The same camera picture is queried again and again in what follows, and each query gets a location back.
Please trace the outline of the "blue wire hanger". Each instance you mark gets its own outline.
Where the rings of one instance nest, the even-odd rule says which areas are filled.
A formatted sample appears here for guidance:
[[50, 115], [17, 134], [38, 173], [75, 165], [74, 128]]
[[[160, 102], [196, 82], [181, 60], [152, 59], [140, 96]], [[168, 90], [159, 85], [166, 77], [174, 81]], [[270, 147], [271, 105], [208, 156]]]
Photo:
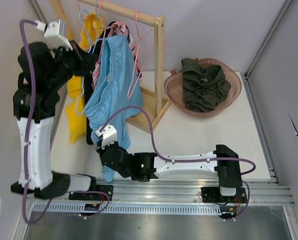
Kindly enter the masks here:
[[[79, 46], [82, 50], [87, 53], [91, 53], [91, 48], [93, 43], [96, 43], [97, 39], [101, 36], [104, 31], [104, 22], [97, 14], [97, 6], [96, 0], [94, 1], [95, 12], [89, 12], [86, 8], [80, 8], [80, 4], [78, 3], [79, 8], [79, 22], [81, 25], [80, 32], [80, 42]], [[77, 97], [75, 103], [75, 113], [78, 116], [82, 116], [84, 114], [84, 95], [85, 95], [85, 80], [84, 77], [81, 78], [81, 93]]]

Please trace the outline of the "olive green shorts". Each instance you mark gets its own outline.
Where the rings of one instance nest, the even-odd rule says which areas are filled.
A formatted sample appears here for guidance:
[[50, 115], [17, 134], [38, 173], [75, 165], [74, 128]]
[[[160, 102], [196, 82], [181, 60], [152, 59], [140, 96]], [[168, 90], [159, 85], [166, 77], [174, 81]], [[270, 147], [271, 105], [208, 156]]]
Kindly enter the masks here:
[[204, 67], [191, 58], [182, 59], [181, 64], [183, 102], [187, 109], [207, 113], [227, 99], [232, 86], [220, 65]]

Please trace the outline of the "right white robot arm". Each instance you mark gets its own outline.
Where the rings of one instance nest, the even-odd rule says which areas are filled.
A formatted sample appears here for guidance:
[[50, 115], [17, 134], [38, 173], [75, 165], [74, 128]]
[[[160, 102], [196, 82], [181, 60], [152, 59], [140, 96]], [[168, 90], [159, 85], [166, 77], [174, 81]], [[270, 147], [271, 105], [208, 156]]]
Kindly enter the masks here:
[[239, 155], [223, 144], [200, 154], [161, 155], [155, 152], [128, 153], [117, 142], [97, 148], [101, 164], [123, 178], [148, 182], [176, 175], [205, 175], [218, 178], [217, 196], [223, 202], [235, 197], [243, 186]]

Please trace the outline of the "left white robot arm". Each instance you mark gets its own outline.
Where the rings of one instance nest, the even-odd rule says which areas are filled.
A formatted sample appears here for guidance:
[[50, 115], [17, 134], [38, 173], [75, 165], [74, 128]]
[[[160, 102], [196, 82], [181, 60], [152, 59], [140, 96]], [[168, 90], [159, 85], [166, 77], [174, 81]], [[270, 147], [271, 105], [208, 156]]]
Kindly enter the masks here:
[[33, 194], [49, 200], [71, 192], [80, 192], [86, 200], [97, 196], [96, 178], [86, 174], [59, 173], [51, 169], [51, 133], [60, 100], [59, 89], [73, 76], [84, 77], [93, 69], [98, 56], [81, 49], [71, 40], [72, 49], [50, 49], [43, 42], [29, 44], [34, 79], [24, 48], [17, 61], [22, 69], [13, 95], [13, 114], [21, 140], [21, 172], [10, 186], [17, 194]]

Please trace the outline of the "pink wire hanger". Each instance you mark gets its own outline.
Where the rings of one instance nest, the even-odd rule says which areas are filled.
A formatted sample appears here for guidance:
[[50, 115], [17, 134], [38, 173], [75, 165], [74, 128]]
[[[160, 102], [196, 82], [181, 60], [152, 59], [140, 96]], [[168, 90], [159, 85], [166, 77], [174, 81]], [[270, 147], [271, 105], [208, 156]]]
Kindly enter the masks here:
[[141, 35], [140, 30], [139, 30], [139, 26], [138, 26], [138, 17], [140, 15], [140, 11], [138, 10], [135, 14], [135, 27], [136, 27], [136, 33], [137, 33], [137, 39], [138, 39], [138, 43], [136, 45], [136, 49], [135, 49], [135, 58], [134, 58], [134, 65], [133, 65], [133, 72], [132, 72], [132, 77], [131, 77], [131, 82], [129, 84], [129, 88], [127, 91], [127, 98], [131, 99], [131, 97], [134, 94], [135, 88], [141, 78], [141, 74], [143, 71], [143, 66], [140, 67], [138, 66], [138, 58], [139, 58], [139, 53], [140, 53], [140, 47], [141, 47], [141, 43], [142, 40], [145, 39], [149, 33], [151, 33], [153, 30], [149, 29], [145, 34]]

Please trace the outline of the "light blue shorts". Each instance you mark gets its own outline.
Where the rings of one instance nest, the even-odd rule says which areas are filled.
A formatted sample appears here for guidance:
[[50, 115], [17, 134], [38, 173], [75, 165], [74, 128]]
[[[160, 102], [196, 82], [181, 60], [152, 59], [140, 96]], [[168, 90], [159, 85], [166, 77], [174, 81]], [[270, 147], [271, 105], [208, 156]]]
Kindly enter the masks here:
[[131, 99], [127, 98], [133, 68], [134, 58], [125, 35], [107, 37], [102, 48], [96, 87], [84, 107], [94, 145], [99, 141], [96, 131], [115, 112], [127, 106], [144, 107], [139, 85], [135, 87]]

